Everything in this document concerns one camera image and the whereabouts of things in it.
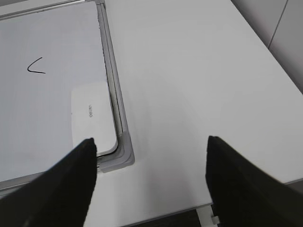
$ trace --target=whiteboard frame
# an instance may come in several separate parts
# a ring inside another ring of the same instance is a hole
[[[59,7],[66,7],[69,5],[80,4],[88,1],[94,1],[98,10],[100,35],[107,72],[107,82],[109,86],[110,99],[118,140],[118,146],[113,153],[98,157],[97,169],[99,172],[106,173],[132,165],[134,163],[134,151],[126,121],[122,92],[117,73],[115,55],[110,37],[104,0],[67,0],[61,3],[0,15],[0,20],[5,20],[13,17],[20,17],[27,14],[43,12],[46,10],[51,10]],[[11,0],[9,4],[16,2],[16,0]],[[37,173],[0,182],[0,198],[2,196],[5,196],[6,194],[13,192],[20,186],[23,186],[24,184],[27,184],[28,182],[34,180],[40,174],[41,173]]]

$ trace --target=white table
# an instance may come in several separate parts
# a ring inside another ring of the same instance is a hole
[[[282,182],[303,177],[303,97],[226,0],[107,0],[133,166],[99,174],[85,227],[211,202],[207,137]]]

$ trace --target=whiteboard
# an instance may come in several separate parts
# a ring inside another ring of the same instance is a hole
[[[0,182],[45,171],[71,151],[71,94],[83,86],[102,85],[98,154],[116,148],[95,2],[0,21],[0,68]]]

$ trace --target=black marker drawing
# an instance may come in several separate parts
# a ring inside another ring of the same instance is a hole
[[[45,74],[45,72],[39,72],[39,71],[32,71],[32,70],[30,70],[29,69],[29,67],[31,67],[33,64],[35,64],[37,61],[39,61],[41,58],[38,58],[36,61],[34,61],[33,63],[31,63],[29,66],[28,66],[28,68],[27,68],[27,71],[29,71],[29,72],[35,72],[35,73],[43,73],[43,74]]]

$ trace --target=black object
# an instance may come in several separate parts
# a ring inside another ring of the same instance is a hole
[[[0,200],[1,227],[81,227],[97,178],[97,148],[84,140],[54,167]]]
[[[303,227],[303,196],[219,137],[208,139],[206,182],[223,227]]]

